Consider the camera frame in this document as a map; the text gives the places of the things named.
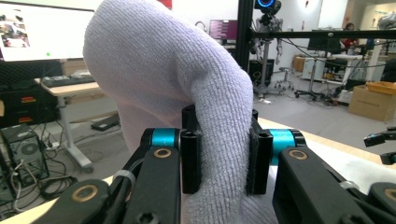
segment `computer tower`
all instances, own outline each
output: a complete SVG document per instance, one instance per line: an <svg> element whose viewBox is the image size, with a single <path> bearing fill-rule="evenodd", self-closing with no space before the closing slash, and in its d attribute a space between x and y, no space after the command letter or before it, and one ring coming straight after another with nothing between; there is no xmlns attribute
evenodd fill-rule
<svg viewBox="0 0 396 224"><path fill-rule="evenodd" d="M265 86L271 83L271 77L274 73L274 59L267 60L267 69L265 70L267 76L265 77ZM250 60L248 64L248 75L255 86L262 83L262 62L256 60Z"/></svg>
<svg viewBox="0 0 396 224"><path fill-rule="evenodd" d="M37 134L21 124L0 130L7 146L8 156L14 169L22 164L17 174L23 187L35 183L32 175L40 180L48 177L49 171Z"/></svg>
<svg viewBox="0 0 396 224"><path fill-rule="evenodd" d="M0 205L15 200L15 191L11 186L10 162L7 147L0 135Z"/></svg>

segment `floor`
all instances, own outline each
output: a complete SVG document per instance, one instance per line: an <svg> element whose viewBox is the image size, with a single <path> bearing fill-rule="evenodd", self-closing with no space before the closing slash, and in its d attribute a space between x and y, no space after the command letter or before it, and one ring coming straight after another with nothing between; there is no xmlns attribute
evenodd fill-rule
<svg viewBox="0 0 396 224"><path fill-rule="evenodd" d="M289 76L295 90L308 90L309 80L299 78L299 73ZM283 73L273 75L273 83L282 80ZM327 93L337 86L314 82L313 91ZM259 111L259 117L269 119L295 129L313 133L353 147L367 150L375 154L394 151L396 143L387 142L375 147L365 147L363 138L370 133L384 132L388 126L396 126L396 119L387 122L376 121L349 114L344 105L328 105L321 101L312 101L309 96L302 95L295 98L290 89L278 92L269 92L264 99L255 98L254 108ZM71 175L79 181L96 178L103 179L114 175L127 162L130 152L125 145L120 126L99 132L91 129L96 120L72 124L72 133L76 145L87 157L93 161L93 172L84 173L78 165L70 159L65 150L46 150L47 165L50 176ZM44 136L45 142L60 142L62 128L59 123L33 126L37 133ZM20 210L35 207L45 200L37 198L38 188L22 189L20 199L16 204L0 206L1 217L12 216L10 210Z"/></svg>

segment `screw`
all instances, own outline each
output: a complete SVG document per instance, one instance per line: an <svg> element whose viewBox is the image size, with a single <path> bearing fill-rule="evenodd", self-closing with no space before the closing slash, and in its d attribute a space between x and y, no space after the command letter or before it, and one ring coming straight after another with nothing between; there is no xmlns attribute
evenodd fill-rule
<svg viewBox="0 0 396 224"><path fill-rule="evenodd" d="M142 213L137 219L139 224L160 224L160 220L154 213Z"/></svg>

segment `desk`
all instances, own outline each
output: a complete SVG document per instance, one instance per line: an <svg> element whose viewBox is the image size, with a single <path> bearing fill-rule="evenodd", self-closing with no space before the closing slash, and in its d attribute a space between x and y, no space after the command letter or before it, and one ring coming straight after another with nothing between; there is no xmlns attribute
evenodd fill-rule
<svg viewBox="0 0 396 224"><path fill-rule="evenodd" d="M61 115L61 120L64 125L64 133L66 134L66 140L67 140L67 143L65 144L66 150L70 153L70 155L75 159L78 165L85 172L91 173L93 171L92 162L74 144L73 135L70 129L70 123L65 113L66 104L64 102L64 97L75 95L78 93L99 91L100 90L99 85L96 82L92 82L92 83L84 83L84 84L71 85L71 86L53 87L53 88L48 88L45 85L41 85L41 86L50 94L56 96L58 99L59 113Z"/></svg>
<svg viewBox="0 0 396 224"><path fill-rule="evenodd" d="M259 119L259 123L264 129L289 128L267 119ZM303 135L311 149L346 179L355 181L361 187L363 193L367 193L367 186L374 182L393 181L396 183L396 165L382 165L378 155L337 143L312 133L303 132ZM54 202L55 200L39 205L36 208L11 217L1 222L1 224L30 223L50 209Z"/></svg>

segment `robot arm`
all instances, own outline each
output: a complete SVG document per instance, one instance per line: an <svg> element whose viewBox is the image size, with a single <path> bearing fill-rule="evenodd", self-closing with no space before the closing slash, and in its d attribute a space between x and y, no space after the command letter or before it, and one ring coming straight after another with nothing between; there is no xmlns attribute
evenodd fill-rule
<svg viewBox="0 0 396 224"><path fill-rule="evenodd" d="M381 17L378 21L378 28L380 30L391 30L396 28L396 13L393 12L384 17Z"/></svg>
<svg viewBox="0 0 396 224"><path fill-rule="evenodd" d="M282 26L283 26L283 19L278 19L277 17L273 17L273 22L275 23L275 28L273 29L276 32L281 32L282 31ZM283 54L283 49L282 49L282 40L280 38L276 39L276 64L280 63L280 56Z"/></svg>

